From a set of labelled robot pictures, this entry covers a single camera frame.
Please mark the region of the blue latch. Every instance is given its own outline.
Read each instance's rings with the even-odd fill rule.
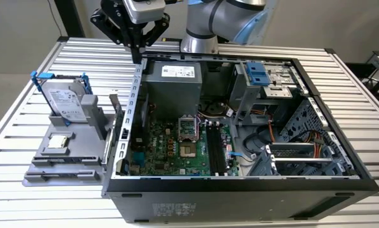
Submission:
[[[40,75],[37,76],[38,79],[52,79],[54,77],[53,73],[40,73]]]
[[[245,63],[245,73],[251,78],[251,85],[267,86],[269,85],[269,77],[261,63]]]

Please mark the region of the green circuit board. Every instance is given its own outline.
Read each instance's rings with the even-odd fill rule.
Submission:
[[[207,133],[203,124],[199,125],[199,139],[196,142],[180,142],[177,139],[177,121],[153,121],[149,127],[144,166],[140,167],[140,176],[185,175],[209,176],[209,157],[207,152]],[[225,152],[227,143],[231,144],[228,126],[223,125],[221,147]],[[237,164],[228,169],[228,175],[237,175]]]

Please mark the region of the aluminum workbench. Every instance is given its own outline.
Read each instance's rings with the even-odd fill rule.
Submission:
[[[178,51],[178,43],[158,42],[149,48]],[[379,102],[336,54],[324,49],[223,44],[223,55],[297,58],[371,175],[379,184]],[[108,93],[117,89],[126,104],[134,65],[129,53],[109,40],[70,38],[57,42],[37,71],[89,76],[98,105],[112,113]],[[49,107],[28,83],[0,121],[0,227],[120,227],[125,225],[101,186],[24,187],[21,180],[49,126]],[[320,221],[173,224],[178,227],[344,227],[379,228],[379,193]]]

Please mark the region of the white label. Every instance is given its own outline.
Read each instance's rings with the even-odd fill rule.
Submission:
[[[162,216],[193,216],[196,203],[153,203],[153,215]]]
[[[68,89],[49,89],[57,112],[70,122],[86,121],[76,93]]]
[[[233,109],[228,108],[228,111],[227,111],[227,116],[231,117],[233,114]]]
[[[195,77],[195,67],[162,66],[161,77]]]

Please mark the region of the power supply label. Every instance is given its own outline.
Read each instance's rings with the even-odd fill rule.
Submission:
[[[162,66],[161,77],[195,77],[195,67]]]
[[[57,112],[70,122],[86,121],[76,93],[66,89],[49,89]]]

